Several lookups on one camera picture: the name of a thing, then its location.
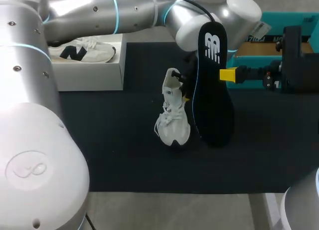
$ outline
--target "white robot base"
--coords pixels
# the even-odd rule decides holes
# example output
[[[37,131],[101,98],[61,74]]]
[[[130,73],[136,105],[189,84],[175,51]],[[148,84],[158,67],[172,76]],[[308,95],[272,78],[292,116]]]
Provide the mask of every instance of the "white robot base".
[[[89,171],[63,122],[32,103],[0,110],[0,229],[77,230]]]

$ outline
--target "sneaker in box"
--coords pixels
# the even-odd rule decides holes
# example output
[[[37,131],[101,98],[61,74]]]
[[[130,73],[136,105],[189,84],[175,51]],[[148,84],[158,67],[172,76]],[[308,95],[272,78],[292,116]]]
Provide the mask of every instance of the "sneaker in box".
[[[83,37],[49,52],[59,91],[123,90],[125,35]]]

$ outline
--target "black mat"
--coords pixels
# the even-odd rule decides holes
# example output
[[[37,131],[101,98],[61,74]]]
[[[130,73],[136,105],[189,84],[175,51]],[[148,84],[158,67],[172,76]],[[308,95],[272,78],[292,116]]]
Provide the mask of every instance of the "black mat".
[[[64,92],[65,122],[87,159],[91,191],[284,192],[319,166],[319,96],[231,90],[235,135],[209,149],[191,123],[183,153],[153,132],[169,67],[187,67],[175,43],[130,43],[125,91]],[[186,105],[191,122],[191,105]]]

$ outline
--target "screw hole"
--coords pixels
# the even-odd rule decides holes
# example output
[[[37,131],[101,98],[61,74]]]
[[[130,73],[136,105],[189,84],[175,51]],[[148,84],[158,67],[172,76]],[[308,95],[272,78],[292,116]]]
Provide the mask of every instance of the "screw hole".
[[[35,219],[32,222],[33,228],[38,229],[41,225],[40,220],[39,219]]]
[[[13,70],[14,71],[16,71],[16,72],[18,72],[18,71],[20,71],[20,70],[22,70],[22,68],[21,68],[21,66],[15,66],[15,67],[13,67]]]
[[[47,72],[43,72],[43,75],[45,78],[47,78],[47,79],[49,78],[49,74]]]

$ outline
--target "cardboard box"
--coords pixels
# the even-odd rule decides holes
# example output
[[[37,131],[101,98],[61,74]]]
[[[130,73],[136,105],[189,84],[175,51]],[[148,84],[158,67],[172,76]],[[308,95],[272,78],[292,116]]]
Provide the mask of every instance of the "cardboard box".
[[[59,91],[123,90],[127,45],[125,35],[102,35],[97,38],[116,48],[114,58],[108,63],[53,63]]]

